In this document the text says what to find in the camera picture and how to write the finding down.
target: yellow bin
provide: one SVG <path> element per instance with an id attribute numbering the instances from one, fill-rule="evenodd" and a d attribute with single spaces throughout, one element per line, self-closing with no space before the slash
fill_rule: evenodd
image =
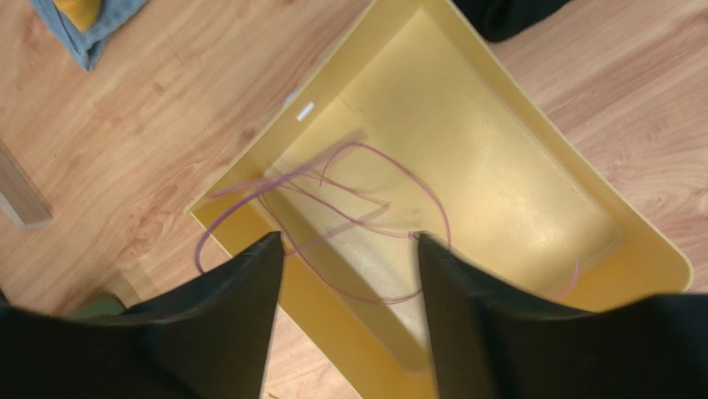
<path id="1" fill-rule="evenodd" d="M 375 1 L 210 191 L 287 171 L 352 131 L 365 131 L 368 145 L 435 192 L 459 255 L 522 288 L 552 297 L 577 265 L 562 301 L 601 311 L 690 284 L 686 257 L 565 140 L 448 0 Z M 383 224 L 444 239 L 434 204 L 371 154 L 342 157 L 331 177 L 389 199 Z M 314 180 L 298 184 L 347 213 L 366 212 Z M 189 212 L 210 225 L 243 195 L 199 199 Z M 289 192 L 268 202 L 298 242 L 341 222 Z M 274 229 L 256 202 L 214 239 L 233 255 Z M 419 286 L 413 246 L 352 229 L 306 255 L 340 288 L 390 298 Z M 343 298 L 292 256 L 280 306 L 362 397 L 435 398 L 421 301 L 382 307 Z"/>

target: yellow object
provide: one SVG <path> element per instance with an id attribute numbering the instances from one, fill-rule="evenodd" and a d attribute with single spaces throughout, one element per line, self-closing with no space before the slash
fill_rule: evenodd
<path id="1" fill-rule="evenodd" d="M 88 30 L 101 13 L 102 0 L 54 0 L 67 18 L 81 32 Z"/>
<path id="2" fill-rule="evenodd" d="M 562 290 L 578 263 L 563 302 L 602 311 L 691 282 L 686 257 L 566 141 L 448 0 L 376 0 L 210 190 L 290 170 L 355 130 L 437 194 L 461 256 L 522 288 Z M 425 196 L 366 152 L 342 157 L 330 173 L 344 185 L 384 190 L 388 222 L 445 237 Z M 317 182 L 297 183 L 348 214 L 371 210 Z M 209 225 L 242 197 L 200 199 L 189 212 Z M 268 202 L 298 242 L 342 223 L 286 191 Z M 274 226 L 252 203 L 214 238 L 235 255 Z M 418 287 L 406 240 L 352 229 L 306 255 L 359 295 L 390 298 Z M 353 302 L 292 256 L 279 302 L 364 399 L 436 397 L 421 299 L 389 308 Z"/>

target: wooden stick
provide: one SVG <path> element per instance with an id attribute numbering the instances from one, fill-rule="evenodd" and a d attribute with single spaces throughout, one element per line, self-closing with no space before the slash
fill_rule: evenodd
<path id="1" fill-rule="evenodd" d="M 0 210 L 18 229 L 35 229 L 52 221 L 47 207 L 0 147 Z"/>

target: wooden floor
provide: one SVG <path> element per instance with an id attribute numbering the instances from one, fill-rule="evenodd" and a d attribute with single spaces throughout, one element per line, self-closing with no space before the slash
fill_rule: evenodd
<path id="1" fill-rule="evenodd" d="M 197 274 L 184 207 L 327 54 L 368 0 L 151 0 L 85 73 L 29 2 L 0 2 L 0 139 L 54 220 L 0 217 L 0 287 L 62 314 Z M 708 4 L 575 0 L 493 46 L 578 149 L 696 267 L 708 291 Z M 209 248 L 205 262 L 224 256 Z M 278 315 L 265 392 L 351 398 Z"/>

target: purple wire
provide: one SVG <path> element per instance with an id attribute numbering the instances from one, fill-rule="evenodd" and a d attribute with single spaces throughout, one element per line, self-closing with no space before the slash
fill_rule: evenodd
<path id="1" fill-rule="evenodd" d="M 332 158 L 329 159 L 329 161 L 325 164 L 324 169 L 322 170 L 322 177 L 327 173 L 327 168 L 329 168 L 329 165 L 332 163 L 332 160 L 337 158 L 337 155 L 339 155 L 342 151 L 344 151 L 345 149 L 347 149 L 349 147 L 363 148 L 365 150 L 369 150 L 369 151 L 373 152 L 376 155 L 379 155 L 381 158 L 383 158 L 385 160 L 388 160 L 398 170 L 403 172 L 404 175 L 411 178 L 411 180 L 413 180 L 423 191 L 425 191 L 426 194 L 428 194 L 430 199 L 433 200 L 433 202 L 435 202 L 435 205 L 438 207 L 438 210 L 440 211 L 440 215 L 443 218 L 443 223 L 445 224 L 445 235 L 447 238 L 447 249 L 451 251 L 452 250 L 452 234 L 450 232 L 450 221 L 447 219 L 447 214 L 445 213 L 445 208 L 443 208 L 442 203 L 437 198 L 437 196 L 435 196 L 435 193 L 433 193 L 433 191 L 431 189 L 429 189 L 425 185 L 425 183 L 423 183 L 420 179 L 418 179 L 418 176 L 414 175 L 413 172 L 408 170 L 405 166 L 401 165 L 400 163 L 398 163 L 398 161 L 394 160 L 390 156 L 384 154 L 383 152 L 381 152 L 381 151 L 377 150 L 376 148 L 371 147 L 369 145 L 352 142 L 352 143 L 344 145 L 339 150 L 335 150 L 334 154 L 332 154 Z"/>
<path id="2" fill-rule="evenodd" d="M 352 134 L 349 135 L 345 140 L 355 140 L 357 134 Z M 204 231 L 204 234 L 202 234 L 201 238 L 199 238 L 199 242 L 197 243 L 197 248 L 194 251 L 194 266 L 196 266 L 197 270 L 201 274 L 204 274 L 204 268 L 202 268 L 202 263 L 201 263 L 201 254 L 202 254 L 202 249 L 204 248 L 204 245 L 206 244 L 207 240 L 209 239 L 209 236 L 214 233 L 214 231 L 229 217 L 231 214 L 236 212 L 239 208 L 242 206 L 246 205 L 250 200 L 253 200 L 254 198 L 259 197 L 260 195 L 263 195 L 270 190 L 280 186 L 282 183 L 286 182 L 287 180 L 290 180 L 293 176 L 300 175 L 306 170 L 310 170 L 313 168 L 315 165 L 319 164 L 320 162 L 323 162 L 329 155 L 332 153 L 337 152 L 339 148 L 341 148 L 343 145 L 345 145 L 347 142 L 344 140 L 340 140 L 337 143 L 329 146 L 326 150 L 321 152 L 318 155 L 313 156 L 309 161 L 305 162 L 304 164 L 298 166 L 295 170 L 293 170 L 290 173 L 287 173 L 285 175 L 281 175 L 277 179 L 275 179 L 272 183 L 269 183 L 267 185 L 262 186 L 260 189 L 255 190 L 253 193 L 246 195 L 243 197 L 241 200 L 239 200 L 236 204 L 231 205 L 228 209 L 226 209 L 218 218 L 212 222 L 212 224 L 209 225 L 209 227 Z"/>
<path id="3" fill-rule="evenodd" d="M 385 212 L 388 210 L 390 204 L 387 203 L 387 202 L 385 202 L 385 201 L 383 201 L 383 200 L 376 199 L 376 198 L 370 197 L 370 196 L 368 196 L 368 195 L 364 195 L 364 194 L 362 194 L 362 193 L 359 193 L 358 191 L 356 191 L 356 190 L 354 190 L 354 189 L 351 189 L 351 188 L 349 188 L 349 187 L 346 187 L 346 186 L 344 186 L 344 185 L 339 185 L 338 183 L 336 183 L 336 182 L 334 182 L 334 181 L 332 181 L 332 180 L 329 180 L 329 179 L 325 176 L 325 174 L 327 173 L 327 168 L 332 164 L 332 162 L 335 160 L 335 158 L 337 158 L 337 156 L 338 156 L 339 154 L 341 154 L 345 149 L 351 148 L 351 147 L 357 147 L 357 148 L 363 148 L 363 149 L 369 150 L 369 151 L 371 151 L 371 152 L 373 152 L 373 153 L 379 155 L 380 157 L 384 158 L 385 160 L 388 160 L 388 161 L 391 162 L 398 170 L 400 170 L 400 171 L 403 172 L 406 176 L 408 176 L 410 179 L 412 179 L 422 190 L 425 191 L 426 194 L 428 194 L 428 196 L 433 200 L 433 202 L 435 202 L 435 205 L 438 207 L 438 210 L 440 211 L 440 215 L 442 216 L 443 223 L 445 224 L 445 233 L 446 233 L 446 238 L 447 238 L 448 249 L 452 250 L 452 239 L 451 239 L 451 233 L 450 233 L 450 223 L 449 223 L 449 220 L 448 220 L 448 218 L 447 218 L 447 214 L 445 213 L 445 209 L 443 208 L 442 203 L 441 203 L 440 200 L 435 196 L 435 194 L 434 194 L 420 179 L 418 179 L 417 176 L 415 176 L 412 172 L 410 172 L 405 166 L 403 166 L 403 165 L 401 165 L 400 163 L 398 163 L 397 161 L 393 160 L 390 156 L 388 156 L 388 155 L 386 155 L 386 154 L 380 152 L 379 150 L 374 149 L 373 147 L 370 147 L 369 145 L 364 145 L 364 144 L 361 144 L 361 143 L 357 143 L 357 142 L 355 142 L 355 141 L 349 141 L 349 142 L 346 142 L 346 141 L 339 141 L 338 143 L 336 143 L 335 145 L 330 146 L 327 150 L 323 151 L 323 152 L 320 153 L 319 155 L 317 155 L 317 156 L 311 158 L 308 162 L 306 162 L 306 163 L 304 163 L 304 164 L 298 166 L 295 170 L 293 170 L 293 171 L 290 172 L 290 173 L 283 174 L 283 175 L 277 175 L 277 176 L 273 176 L 273 177 L 262 178 L 262 179 L 258 179 L 258 180 L 250 180 L 250 181 L 247 181 L 247 182 L 243 182 L 243 183 L 239 183 L 239 184 L 236 184 L 236 185 L 232 185 L 232 186 L 230 186 L 230 187 L 228 187 L 228 188 L 226 188 L 226 189 L 223 189 L 223 190 L 217 191 L 217 192 L 215 192 L 215 193 L 212 193 L 212 194 L 210 194 L 210 195 L 207 195 L 208 198 L 216 198 L 216 197 L 219 197 L 219 196 L 222 196 L 222 195 L 226 195 L 226 194 L 232 193 L 232 192 L 237 191 L 237 190 L 243 190 L 243 189 L 247 189 L 247 188 L 251 188 L 251 187 L 259 187 L 259 188 L 258 188 L 257 190 L 255 190 L 253 193 L 251 193 L 251 194 L 246 195 L 245 197 L 243 197 L 243 198 L 242 198 L 241 200 L 239 200 L 236 204 L 231 205 L 228 209 L 226 209 L 226 210 L 206 229 L 206 231 L 204 232 L 204 234 L 202 235 L 202 237 L 199 239 L 199 242 L 197 243 L 197 248 L 196 248 L 196 250 L 194 251 L 194 264 L 195 264 L 196 268 L 199 270 L 199 272 L 200 272 L 200 273 L 204 273 L 204 269 L 202 268 L 201 261 L 200 261 L 200 255 L 201 255 L 202 249 L 204 248 L 204 245 L 206 244 L 207 239 L 209 239 L 209 236 L 210 236 L 211 234 L 213 234 L 214 231 L 215 231 L 231 214 L 233 214 L 236 210 L 238 210 L 238 209 L 240 209 L 242 206 L 246 205 L 249 201 L 251 201 L 251 200 L 253 200 L 253 199 L 257 199 L 258 202 L 261 203 L 261 205 L 267 210 L 267 212 L 271 215 L 271 217 L 272 217 L 273 220 L 276 222 L 276 224 L 278 225 L 278 227 L 279 227 L 279 228 L 282 230 L 282 232 L 285 234 L 286 238 L 288 239 L 288 241 L 289 241 L 289 242 L 291 243 L 291 245 L 293 246 L 293 250 L 295 251 L 295 253 L 297 253 L 298 255 L 300 255 L 300 257 L 301 257 L 302 260 L 306 263 L 306 265 L 307 265 L 328 287 L 330 287 L 330 288 L 333 289 L 334 291 L 340 293 L 341 295 L 343 295 L 343 296 L 345 296 L 345 297 L 352 298 L 352 299 L 355 299 L 355 300 L 360 301 L 360 302 L 363 302 L 363 303 L 370 303 L 370 304 L 377 304 L 377 305 L 393 305 L 393 304 L 397 304 L 397 303 L 402 303 L 402 302 L 405 302 L 405 301 L 407 301 L 407 300 L 409 300 L 409 299 L 412 299 L 412 298 L 416 297 L 417 295 L 419 295 L 419 294 L 422 292 L 421 289 L 418 289 L 415 293 L 406 295 L 406 296 L 401 297 L 401 298 L 373 300 L 373 299 L 369 299 L 369 298 L 358 297 L 358 296 L 356 296 L 356 295 L 354 295 L 354 294 L 351 294 L 351 293 L 347 293 L 346 291 L 343 291 L 343 290 L 339 289 L 338 287 L 334 286 L 333 284 L 329 283 L 329 281 L 327 281 L 327 280 L 324 278 L 324 276 L 322 276 L 322 275 L 314 268 L 314 266 L 310 263 L 310 261 L 304 256 L 304 254 L 302 253 L 302 251 L 304 250 L 304 249 L 303 249 L 303 246 L 302 246 L 302 245 L 301 245 L 301 246 L 298 246 L 298 245 L 295 243 L 295 241 L 293 240 L 293 237 L 290 235 L 290 233 L 289 233 L 288 230 L 285 228 L 285 226 L 283 225 L 283 223 L 278 219 L 278 217 L 275 215 L 275 213 L 270 209 L 270 207 L 269 207 L 268 204 L 264 201 L 264 199 L 261 198 L 261 196 L 262 196 L 263 194 L 269 192 L 270 190 L 273 190 L 273 189 L 275 189 L 275 188 L 277 188 L 277 187 L 282 187 L 282 188 L 284 188 L 284 189 L 288 189 L 288 190 L 292 190 L 292 191 L 298 192 L 298 193 L 301 194 L 301 195 L 305 195 L 305 196 L 307 196 L 308 198 L 310 198 L 311 200 L 317 201 L 319 204 L 322 204 L 322 205 L 328 207 L 329 209 L 331 209 L 331 210 L 333 210 L 334 212 L 336 212 L 337 214 L 339 214 L 341 217 L 343 217 L 343 218 L 349 220 L 350 223 L 344 224 L 344 225 L 342 225 L 342 226 L 339 226 L 338 228 L 336 228 L 336 229 L 330 231 L 328 234 L 321 235 L 320 237 L 318 237 L 318 238 L 316 238 L 316 239 L 314 239 L 314 240 L 311 240 L 311 241 L 305 243 L 304 245 L 306 245 L 308 248 L 309 248 L 310 246 L 313 246 L 316 242 L 320 242 L 320 241 L 323 241 L 323 240 L 325 240 L 325 239 L 327 239 L 327 238 L 331 238 L 331 237 L 333 237 L 334 235 L 337 235 L 337 234 L 340 234 L 340 233 L 343 232 L 343 231 L 346 231 L 347 229 L 353 228 L 354 226 L 359 226 L 359 227 L 362 227 L 363 229 L 367 229 L 367 230 L 369 230 L 369 231 L 371 231 L 371 232 L 373 232 L 373 233 L 382 234 L 382 235 L 386 235 L 386 236 L 389 236 L 389 237 L 394 237 L 394 238 L 408 238 L 408 239 L 412 238 L 413 235 L 412 235 L 411 233 L 408 233 L 408 234 L 405 234 L 405 235 L 404 235 L 404 234 L 398 234 L 398 233 L 392 233 L 392 232 L 389 232 L 389 231 L 386 231 L 386 230 L 383 230 L 383 229 L 378 229 L 378 228 L 371 227 L 371 226 L 367 225 L 367 224 L 366 224 L 366 221 L 368 221 L 369 219 L 374 219 L 375 217 L 377 217 L 377 216 L 371 217 L 373 214 L 375 214 L 376 212 L 385 213 Z M 314 167 L 315 167 L 317 164 L 319 164 L 320 162 L 323 162 L 323 161 L 327 158 L 328 155 L 329 155 L 329 160 L 328 160 L 327 163 L 325 164 L 325 166 L 324 166 L 324 168 L 323 168 L 322 173 L 320 174 L 320 176 L 317 177 L 317 176 L 310 175 L 310 174 L 308 173 L 308 171 L 309 171 L 310 169 L 314 168 Z M 363 216 L 362 218 L 360 218 L 360 219 L 354 219 L 354 218 L 352 218 L 352 217 L 350 217 L 350 216 L 344 214 L 343 212 L 341 212 L 341 211 L 340 211 L 339 209 L 337 209 L 334 205 L 329 204 L 328 202 L 326 202 L 326 201 L 324 201 L 324 200 L 322 200 L 322 199 L 319 199 L 318 197 L 316 197 L 316 196 L 314 196 L 314 195 L 308 193 L 308 192 L 305 191 L 305 190 L 300 189 L 300 188 L 297 187 L 297 186 L 295 186 L 295 187 L 293 188 L 293 187 L 288 187 L 288 186 L 284 185 L 284 184 L 287 183 L 289 180 L 291 180 L 291 179 L 293 179 L 293 178 L 296 178 L 296 177 L 308 177 L 308 178 L 311 178 L 311 179 L 319 180 L 319 185 L 320 185 L 320 186 L 322 186 L 323 183 L 327 182 L 328 184 L 334 185 L 335 187 L 340 188 L 340 189 L 342 189 L 342 190 L 345 190 L 345 191 L 347 191 L 347 192 L 349 192 L 349 193 L 351 193 L 351 194 L 353 194 L 353 195 L 356 195 L 356 196 L 359 197 L 359 198 L 362 198 L 362 199 L 364 199 L 364 200 L 369 200 L 369 201 L 371 201 L 371 202 L 380 204 L 381 207 L 380 207 L 379 209 L 374 210 L 373 212 L 371 212 L 371 213 L 369 213 L 369 214 L 364 215 L 364 216 Z"/>
<path id="4" fill-rule="evenodd" d="M 564 291 L 562 291 L 559 295 L 553 295 L 552 299 L 559 301 L 565 297 L 567 297 L 574 289 L 576 284 L 578 284 L 578 275 L 580 274 L 580 259 L 578 259 L 575 262 L 575 269 L 573 270 L 573 278 L 570 280 L 570 284 L 568 285 L 567 288 L 565 288 Z"/>

